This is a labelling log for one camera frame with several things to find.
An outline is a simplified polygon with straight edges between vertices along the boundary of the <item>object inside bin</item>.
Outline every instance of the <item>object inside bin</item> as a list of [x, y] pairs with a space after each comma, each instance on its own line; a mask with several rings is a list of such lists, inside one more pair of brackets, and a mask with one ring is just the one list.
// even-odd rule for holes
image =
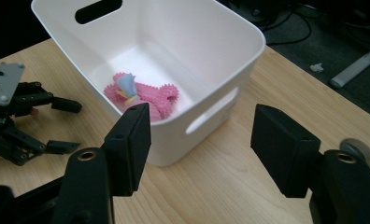
[[164, 84], [160, 88], [135, 82], [132, 73], [117, 73], [113, 83], [104, 89], [104, 95], [114, 104], [124, 106], [123, 110], [143, 103], [149, 103], [150, 121], [167, 119], [173, 112], [178, 99], [178, 88]]

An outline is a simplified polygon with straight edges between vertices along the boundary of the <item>wooden table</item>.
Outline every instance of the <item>wooden table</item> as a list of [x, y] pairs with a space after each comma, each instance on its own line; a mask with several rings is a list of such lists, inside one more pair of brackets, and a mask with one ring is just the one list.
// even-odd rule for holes
[[[78, 141], [99, 147], [112, 121], [52, 40], [0, 62], [26, 65], [22, 81], [40, 81], [56, 96], [80, 101], [79, 114], [39, 107], [16, 119], [41, 142]], [[133, 197], [115, 198], [117, 223], [312, 223], [306, 199], [286, 199], [249, 147], [256, 104], [283, 110], [314, 133], [320, 151], [345, 138], [370, 146], [370, 115], [266, 48], [232, 116], [185, 158], [168, 167], [146, 165]], [[18, 167], [0, 160], [0, 185], [16, 196], [62, 176], [68, 156], [44, 155]]]

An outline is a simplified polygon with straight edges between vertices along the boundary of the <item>floor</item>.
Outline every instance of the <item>floor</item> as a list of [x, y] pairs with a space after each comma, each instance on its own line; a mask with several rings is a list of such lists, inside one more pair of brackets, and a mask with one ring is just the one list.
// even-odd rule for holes
[[[229, 7], [258, 25], [268, 46], [370, 114], [370, 66], [341, 89], [330, 85], [331, 78], [370, 51], [370, 25], [336, 22], [311, 5], [292, 6], [269, 23], [261, 20], [255, 6], [231, 3]], [[310, 66], [319, 63], [323, 71], [313, 72]]]

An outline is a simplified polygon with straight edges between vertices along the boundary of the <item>white plastic bin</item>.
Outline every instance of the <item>white plastic bin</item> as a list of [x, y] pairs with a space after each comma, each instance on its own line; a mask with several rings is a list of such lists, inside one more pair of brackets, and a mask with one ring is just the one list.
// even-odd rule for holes
[[123, 0], [119, 9], [77, 23], [76, 12], [95, 2], [34, 0], [32, 10], [114, 120], [122, 112], [103, 90], [115, 73], [178, 87], [171, 117], [151, 123], [148, 162], [170, 165], [229, 117], [263, 52], [263, 34], [215, 0]]

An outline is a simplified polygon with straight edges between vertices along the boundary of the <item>bin handle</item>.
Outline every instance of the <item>bin handle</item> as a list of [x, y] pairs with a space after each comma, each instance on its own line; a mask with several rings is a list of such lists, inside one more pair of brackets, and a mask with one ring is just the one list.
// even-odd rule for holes
[[101, 0], [79, 9], [75, 13], [75, 20], [79, 24], [95, 21], [121, 7], [122, 0]]

